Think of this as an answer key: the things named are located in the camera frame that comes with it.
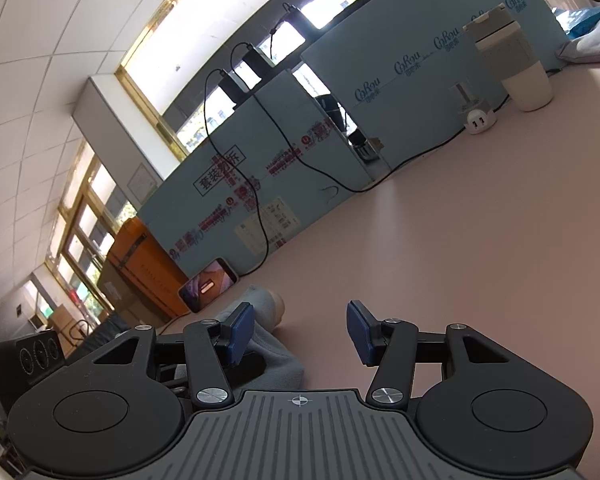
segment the blue partition board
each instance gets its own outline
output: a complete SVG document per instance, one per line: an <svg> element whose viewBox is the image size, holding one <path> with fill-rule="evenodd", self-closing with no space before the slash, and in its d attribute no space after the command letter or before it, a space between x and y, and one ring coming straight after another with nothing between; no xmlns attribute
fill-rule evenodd
<svg viewBox="0 0 600 480"><path fill-rule="evenodd" d="M256 95L302 160L353 189L371 183L342 134L291 72L280 73ZM212 136L218 149L256 185L271 252L351 196L302 166L253 98ZM254 206L244 179L205 141L138 216L187 276L217 257L244 273L260 262L265 250Z"/></svg>
<svg viewBox="0 0 600 480"><path fill-rule="evenodd" d="M460 128L449 88L466 82L496 107L506 97L462 26L505 3L546 70L568 38L544 0L371 0L302 54L391 167Z"/></svg>

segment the black speaker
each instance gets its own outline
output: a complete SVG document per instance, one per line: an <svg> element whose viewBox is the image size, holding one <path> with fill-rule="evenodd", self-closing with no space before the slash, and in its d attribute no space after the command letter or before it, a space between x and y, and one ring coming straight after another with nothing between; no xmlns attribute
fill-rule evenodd
<svg viewBox="0 0 600 480"><path fill-rule="evenodd" d="M16 400L64 366L58 334L45 330L0 343L0 403L7 413Z"/></svg>

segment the gray ribbed plate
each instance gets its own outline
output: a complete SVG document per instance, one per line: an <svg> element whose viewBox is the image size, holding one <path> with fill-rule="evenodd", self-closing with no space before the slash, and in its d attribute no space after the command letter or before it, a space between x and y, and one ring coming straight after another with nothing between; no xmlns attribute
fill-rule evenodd
<svg viewBox="0 0 600 480"><path fill-rule="evenodd" d="M201 412L183 438L123 480L475 480L440 460L406 418L359 402L354 391L253 392ZM576 480L568 470L551 480ZM42 480L36 473L26 480Z"/></svg>

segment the smartphone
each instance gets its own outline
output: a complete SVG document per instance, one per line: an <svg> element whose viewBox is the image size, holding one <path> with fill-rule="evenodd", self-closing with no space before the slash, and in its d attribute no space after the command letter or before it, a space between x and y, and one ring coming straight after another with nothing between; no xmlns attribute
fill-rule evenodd
<svg viewBox="0 0 600 480"><path fill-rule="evenodd" d="M190 311L200 312L237 281L238 275L227 262L216 258L181 286L178 295Z"/></svg>

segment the pink tabletop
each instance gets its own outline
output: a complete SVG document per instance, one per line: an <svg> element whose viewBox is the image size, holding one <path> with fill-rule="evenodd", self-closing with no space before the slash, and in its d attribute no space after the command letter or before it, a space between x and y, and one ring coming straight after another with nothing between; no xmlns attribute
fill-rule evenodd
<svg viewBox="0 0 600 480"><path fill-rule="evenodd" d="M491 130L347 200L168 332L261 285L285 300L275 335L306 367L304 387L364 396L374 370L347 335L349 300L426 332L471 325L589 403L580 471L600 480L600 65L551 81L545 108L510 102ZM413 396L439 380L439 366L419 365Z"/></svg>

